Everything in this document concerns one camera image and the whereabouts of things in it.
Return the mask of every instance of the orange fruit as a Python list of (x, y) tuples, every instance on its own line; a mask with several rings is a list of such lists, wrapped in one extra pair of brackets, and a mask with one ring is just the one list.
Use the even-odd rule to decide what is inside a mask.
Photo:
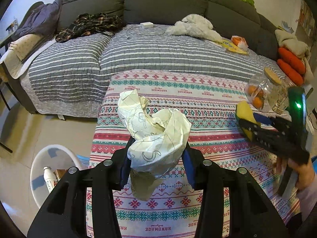
[[(248, 94), (249, 94), (249, 96), (252, 96), (252, 93), (253, 93), (256, 89), (257, 89), (256, 86), (250, 85), (250, 86), (248, 87)], [(263, 96), (264, 96), (264, 91), (261, 89), (261, 90), (259, 91), (259, 93), (258, 93), (256, 96), (258, 96), (258, 97), (263, 97)]]
[(262, 109), (262, 107), (263, 107), (263, 101), (262, 101), (262, 99), (261, 98), (259, 98), (259, 97), (255, 97), (254, 99), (253, 99), (253, 106), (256, 108), (256, 109), (258, 109), (258, 110), (261, 110)]

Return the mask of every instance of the patterned tablecloth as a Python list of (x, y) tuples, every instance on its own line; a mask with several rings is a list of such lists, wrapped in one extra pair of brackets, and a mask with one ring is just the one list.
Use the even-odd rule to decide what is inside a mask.
[[(237, 126), (235, 108), (239, 101), (246, 100), (245, 85), (205, 75), (151, 70), (132, 70), (113, 76), (99, 111), (90, 167), (126, 146), (130, 134), (118, 117), (117, 102), (120, 92), (137, 89), (139, 95), (150, 101), (149, 114), (162, 108), (177, 108), (187, 116), (192, 123), (188, 142), (201, 150), (206, 159), (223, 168), (247, 168), (287, 222), (299, 208), (295, 191), (288, 201), (276, 194), (279, 176), (273, 170), (275, 156), (248, 143)], [(229, 234), (228, 189), (224, 189), (224, 197), (225, 237)], [(122, 237), (194, 237), (202, 191), (194, 191), (188, 184), (180, 160), (164, 176), (149, 201), (135, 199), (129, 183), (122, 191), (114, 191), (114, 200)], [(93, 237), (91, 190), (87, 193), (87, 229)]]

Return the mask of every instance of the tile floor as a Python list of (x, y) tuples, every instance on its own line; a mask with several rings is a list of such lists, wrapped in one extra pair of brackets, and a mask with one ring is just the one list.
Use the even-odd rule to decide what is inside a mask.
[(1, 85), (12, 108), (9, 112), (0, 101), (1, 142), (13, 150), (0, 147), (0, 200), (8, 214), (26, 235), (38, 211), (30, 189), (33, 158), (45, 146), (60, 144), (75, 154), (89, 157), (97, 119), (30, 114)]

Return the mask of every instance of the metal screw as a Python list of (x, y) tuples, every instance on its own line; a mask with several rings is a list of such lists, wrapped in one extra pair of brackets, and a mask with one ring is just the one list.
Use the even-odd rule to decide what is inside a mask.
[(103, 162), (103, 164), (105, 165), (105, 166), (111, 166), (112, 165), (112, 160), (111, 159), (107, 159), (107, 160), (105, 160), (104, 162)]
[(76, 168), (76, 167), (71, 167), (70, 169), (68, 169), (68, 172), (69, 172), (70, 174), (74, 174), (74, 173), (77, 172), (77, 168)]
[(212, 161), (209, 160), (209, 159), (205, 159), (202, 163), (203, 163), (204, 166), (211, 166)]
[(239, 171), (239, 173), (241, 173), (243, 175), (245, 175), (248, 172), (244, 167), (240, 167), (238, 171)]

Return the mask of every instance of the wooden lid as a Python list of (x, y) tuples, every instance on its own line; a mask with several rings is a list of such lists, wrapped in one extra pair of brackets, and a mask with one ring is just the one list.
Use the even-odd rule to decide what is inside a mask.
[(282, 84), (281, 79), (269, 67), (264, 68), (264, 73), (269, 78), (269, 80), (272, 81), (273, 83), (277, 85)]

